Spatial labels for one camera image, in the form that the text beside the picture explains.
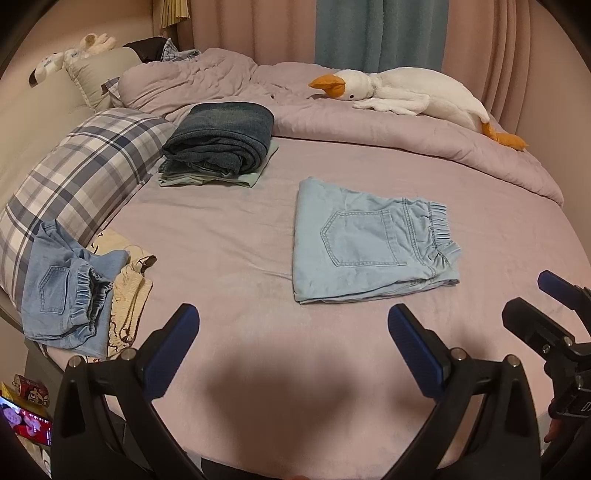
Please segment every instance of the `teal curtain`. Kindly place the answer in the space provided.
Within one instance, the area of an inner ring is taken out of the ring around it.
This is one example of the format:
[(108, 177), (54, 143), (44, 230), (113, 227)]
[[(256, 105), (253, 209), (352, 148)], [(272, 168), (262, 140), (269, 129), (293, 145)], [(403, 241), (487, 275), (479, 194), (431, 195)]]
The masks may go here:
[(315, 61), (335, 69), (441, 70), (449, 0), (317, 0)]

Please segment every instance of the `orange beak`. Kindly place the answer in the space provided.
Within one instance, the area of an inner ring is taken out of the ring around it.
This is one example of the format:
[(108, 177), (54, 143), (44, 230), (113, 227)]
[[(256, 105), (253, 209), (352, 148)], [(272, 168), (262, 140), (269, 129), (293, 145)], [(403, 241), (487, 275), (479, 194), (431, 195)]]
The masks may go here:
[(329, 97), (338, 98), (345, 92), (345, 81), (341, 77), (328, 74), (312, 80), (308, 87), (319, 88)]

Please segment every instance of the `stuffed animal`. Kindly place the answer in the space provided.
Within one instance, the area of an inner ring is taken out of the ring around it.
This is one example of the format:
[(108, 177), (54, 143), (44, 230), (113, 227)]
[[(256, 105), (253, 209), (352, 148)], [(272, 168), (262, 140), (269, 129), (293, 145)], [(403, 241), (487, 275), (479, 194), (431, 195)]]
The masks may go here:
[(354, 108), (424, 115), (483, 133), (501, 145), (523, 150), (527, 144), (517, 135), (497, 133), (482, 103), (460, 82), (435, 70), (400, 67), (382, 73), (341, 70), (313, 80), (312, 88), (331, 98), (354, 100)]
[(69, 48), (65, 52), (54, 53), (48, 55), (42, 61), (29, 78), (29, 84), (36, 85), (47, 78), (48, 75), (55, 73), (65, 65), (66, 67), (72, 63), (88, 58), (92, 55), (98, 55), (107, 50), (112, 50), (117, 43), (115, 37), (110, 37), (106, 33), (97, 35), (96, 33), (89, 33), (85, 35), (78, 46)]
[(35, 69), (34, 76), (37, 83), (41, 83), (48, 75), (61, 70), (64, 64), (64, 53), (52, 53), (39, 62)]
[(81, 51), (86, 52), (88, 56), (98, 55), (104, 51), (113, 50), (116, 43), (117, 39), (108, 36), (106, 33), (103, 33), (102, 35), (90, 33), (80, 41), (80, 49)]

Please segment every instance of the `plaid pillowcase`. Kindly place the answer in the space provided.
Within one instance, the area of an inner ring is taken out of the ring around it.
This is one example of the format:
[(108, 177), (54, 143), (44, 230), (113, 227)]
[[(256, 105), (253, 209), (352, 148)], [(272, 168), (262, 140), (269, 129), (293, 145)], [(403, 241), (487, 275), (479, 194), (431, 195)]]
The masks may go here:
[(100, 86), (100, 88), (103, 95), (109, 93), (111, 103), (114, 107), (125, 106), (123, 100), (121, 100), (121, 97), (119, 96), (119, 77), (107, 80)]
[(105, 110), (75, 128), (29, 174), (0, 213), (0, 286), (17, 310), (39, 223), (57, 219), (87, 245), (149, 179), (175, 128), (136, 110)]
[(172, 39), (168, 39), (164, 44), (162, 50), (161, 61), (183, 61), (191, 60), (197, 55), (201, 54), (199, 50), (183, 50), (178, 51), (178, 48), (174, 45)]

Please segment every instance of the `denim shorts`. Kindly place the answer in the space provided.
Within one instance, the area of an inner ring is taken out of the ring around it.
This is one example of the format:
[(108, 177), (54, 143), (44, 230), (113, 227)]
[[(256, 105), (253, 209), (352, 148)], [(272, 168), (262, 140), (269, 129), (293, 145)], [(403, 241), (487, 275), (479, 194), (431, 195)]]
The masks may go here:
[(45, 345), (106, 358), (112, 282), (124, 250), (93, 255), (55, 220), (41, 222), (22, 297), (25, 336)]
[(461, 250), (441, 203), (382, 198), (309, 178), (300, 182), (295, 222), (300, 303), (394, 297), (459, 282)]

